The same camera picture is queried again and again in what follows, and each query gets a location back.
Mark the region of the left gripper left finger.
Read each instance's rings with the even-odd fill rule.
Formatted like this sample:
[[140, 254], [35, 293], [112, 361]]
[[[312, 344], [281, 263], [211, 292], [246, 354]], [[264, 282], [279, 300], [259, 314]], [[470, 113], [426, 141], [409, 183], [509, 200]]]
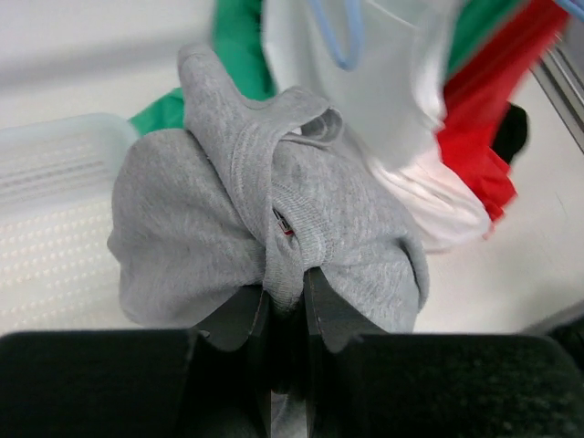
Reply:
[[237, 351], [262, 336], [269, 322], [269, 296], [260, 286], [245, 286], [195, 328], [220, 351]]

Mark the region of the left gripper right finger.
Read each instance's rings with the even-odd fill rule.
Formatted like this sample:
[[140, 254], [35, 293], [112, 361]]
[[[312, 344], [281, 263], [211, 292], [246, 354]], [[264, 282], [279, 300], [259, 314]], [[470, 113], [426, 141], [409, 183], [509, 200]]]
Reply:
[[386, 335], [333, 290], [319, 267], [307, 271], [304, 281], [307, 320], [329, 351], [340, 352], [353, 339], [364, 335]]

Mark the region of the grey tank top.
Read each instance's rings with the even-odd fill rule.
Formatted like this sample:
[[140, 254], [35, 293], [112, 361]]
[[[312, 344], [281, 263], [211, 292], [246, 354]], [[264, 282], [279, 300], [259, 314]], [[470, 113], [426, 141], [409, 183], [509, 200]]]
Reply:
[[259, 285], [287, 317], [318, 267], [369, 321], [412, 330], [429, 292], [421, 240], [345, 143], [339, 112], [299, 87], [248, 99], [209, 47], [183, 47], [178, 73], [183, 126], [134, 143], [114, 183], [108, 246], [126, 316], [191, 327]]

